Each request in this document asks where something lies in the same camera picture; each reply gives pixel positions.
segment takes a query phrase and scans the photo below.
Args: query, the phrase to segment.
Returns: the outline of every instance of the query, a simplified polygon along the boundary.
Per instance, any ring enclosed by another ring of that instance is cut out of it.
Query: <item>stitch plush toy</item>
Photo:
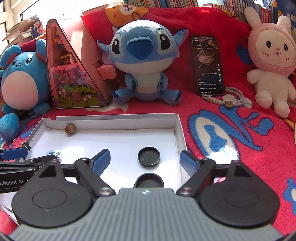
[[[45,40],[36,42],[36,52],[23,52],[18,45],[7,48],[1,58],[1,91],[6,104],[0,119],[0,134],[6,141],[16,138],[20,132],[17,110],[33,110],[36,115],[50,111],[46,101],[50,97],[47,78]]]
[[[172,36],[158,23],[137,20],[120,28],[111,45],[98,40],[97,45],[109,53],[110,62],[127,73],[127,87],[112,91],[114,101],[123,104],[135,96],[143,101],[160,98],[169,105],[178,104],[182,92],[167,89],[168,78],[162,71],[180,56],[179,47],[187,36],[187,29]]]
[[[296,45],[290,35],[291,22],[280,16],[278,23],[261,23],[255,9],[245,8],[245,16],[252,27],[249,35],[249,54],[258,69],[247,74],[255,84],[256,102],[265,109],[274,105],[274,112],[282,118],[290,113],[288,98],[296,98],[296,90],[287,78],[296,68]]]

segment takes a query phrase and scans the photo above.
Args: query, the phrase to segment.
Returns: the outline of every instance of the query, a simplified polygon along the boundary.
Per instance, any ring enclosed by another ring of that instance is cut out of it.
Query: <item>phone screen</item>
[[[194,36],[191,46],[198,95],[222,95],[224,84],[217,39],[213,36]]]

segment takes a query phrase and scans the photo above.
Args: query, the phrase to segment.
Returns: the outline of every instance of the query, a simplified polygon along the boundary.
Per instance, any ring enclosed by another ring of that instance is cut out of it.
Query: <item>blue nose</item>
[[[148,39],[128,43],[128,52],[138,60],[146,59],[152,52],[153,45]]]

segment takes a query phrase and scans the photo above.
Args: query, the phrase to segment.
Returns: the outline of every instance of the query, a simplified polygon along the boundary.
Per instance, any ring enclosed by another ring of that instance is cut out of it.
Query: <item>blue plush toy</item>
[[[109,54],[111,63],[126,72],[125,89],[112,91],[118,104],[131,97],[143,101],[158,98],[169,105],[178,104],[182,91],[168,90],[168,78],[162,73],[179,57],[179,47],[188,36],[183,29],[174,36],[164,26],[149,20],[126,24],[114,35],[111,45],[97,45]]]
[[[18,110],[34,111],[44,115],[50,111],[46,101],[50,97],[46,65],[46,42],[36,42],[36,52],[24,52],[18,45],[8,47],[0,58],[1,91],[6,104],[2,106],[5,114],[0,119],[0,135],[11,141],[20,133]]]

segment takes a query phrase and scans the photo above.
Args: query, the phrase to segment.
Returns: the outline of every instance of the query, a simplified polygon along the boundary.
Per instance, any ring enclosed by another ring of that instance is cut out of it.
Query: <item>black round container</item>
[[[154,173],[145,173],[138,177],[134,188],[163,188],[164,183],[160,176]]]
[[[153,167],[159,163],[160,153],[154,147],[144,147],[138,153],[138,160],[139,163],[144,167]]]

